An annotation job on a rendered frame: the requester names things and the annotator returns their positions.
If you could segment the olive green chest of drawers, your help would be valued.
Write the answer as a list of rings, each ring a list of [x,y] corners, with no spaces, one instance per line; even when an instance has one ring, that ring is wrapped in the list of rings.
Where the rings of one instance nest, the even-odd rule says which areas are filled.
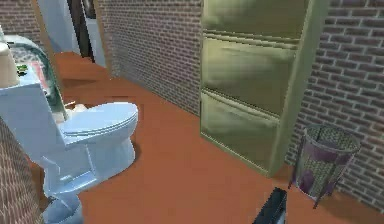
[[[200,132],[271,177],[282,166],[330,0],[204,0]]]

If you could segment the pale blue toilet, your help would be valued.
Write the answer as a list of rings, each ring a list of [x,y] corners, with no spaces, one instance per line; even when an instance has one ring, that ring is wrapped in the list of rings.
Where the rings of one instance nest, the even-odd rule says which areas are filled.
[[[33,71],[17,85],[0,88],[0,118],[28,157],[43,168],[44,194],[51,197],[44,224],[83,224],[78,194],[127,169],[135,160],[131,142],[139,111],[110,102],[56,123]]]

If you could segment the dark room door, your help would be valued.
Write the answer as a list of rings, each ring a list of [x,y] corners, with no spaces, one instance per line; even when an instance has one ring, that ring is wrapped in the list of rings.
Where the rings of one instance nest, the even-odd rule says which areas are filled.
[[[94,56],[83,13],[82,2],[81,0],[67,0],[67,3],[76,34],[80,55],[83,58],[88,58],[91,62],[93,62]]]

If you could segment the beige toilet paper roll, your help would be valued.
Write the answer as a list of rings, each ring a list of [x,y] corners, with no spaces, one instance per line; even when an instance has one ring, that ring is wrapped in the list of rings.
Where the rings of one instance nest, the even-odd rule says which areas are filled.
[[[11,51],[6,43],[0,42],[0,88],[19,84],[19,76]]]

